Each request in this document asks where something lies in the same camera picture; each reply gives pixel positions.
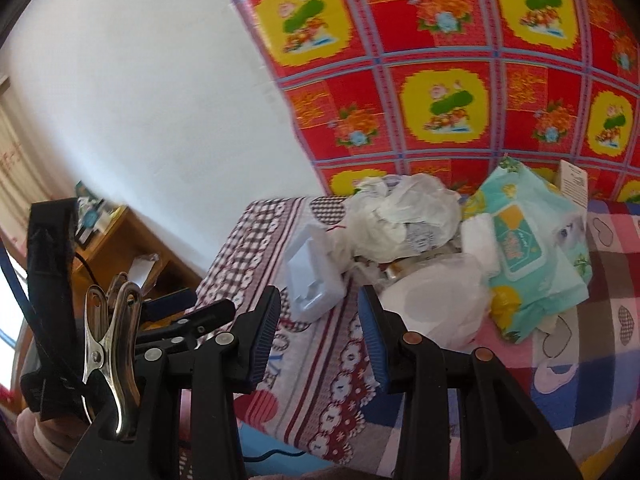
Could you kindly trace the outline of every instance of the wooden cabinet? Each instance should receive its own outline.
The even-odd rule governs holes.
[[[144,254],[158,254],[149,280],[156,284],[147,298],[159,298],[181,288],[196,289],[202,279],[167,248],[128,207],[121,207],[114,214],[111,224],[103,234],[92,238],[86,249],[76,248],[91,267],[98,284],[106,291],[111,279],[119,272],[127,272],[133,260]],[[93,283],[80,260],[74,260],[72,277],[74,312],[76,317],[84,313],[84,295]]]

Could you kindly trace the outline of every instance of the window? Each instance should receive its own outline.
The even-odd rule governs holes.
[[[18,263],[11,258],[15,272],[22,283],[22,288],[27,291],[27,273]],[[7,389],[11,388],[11,376],[14,368],[15,346],[20,335],[20,327],[24,317],[15,301],[14,294],[9,287],[4,274],[0,273],[0,384]]]

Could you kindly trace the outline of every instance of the curtain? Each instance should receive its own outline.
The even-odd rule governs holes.
[[[52,199],[0,103],[0,228],[5,241],[22,256],[26,254],[31,204]]]

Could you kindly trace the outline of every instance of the teal wipes package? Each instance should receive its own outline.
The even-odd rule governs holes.
[[[500,274],[489,280],[491,316],[520,342],[551,314],[589,297],[592,270],[583,211],[527,166],[505,157],[465,204],[464,218],[489,213]]]

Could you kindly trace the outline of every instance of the metal rivet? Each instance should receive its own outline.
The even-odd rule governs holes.
[[[159,348],[150,348],[145,352],[145,359],[147,361],[158,361],[162,357],[162,350]]]
[[[216,336],[216,343],[219,345],[228,345],[234,341],[234,335],[231,332],[221,332]]]
[[[402,340],[408,345],[418,345],[422,342],[422,336],[417,332],[405,332]]]
[[[488,348],[484,348],[481,346],[480,348],[476,348],[474,352],[479,361],[488,362],[494,358],[494,353],[491,352]]]

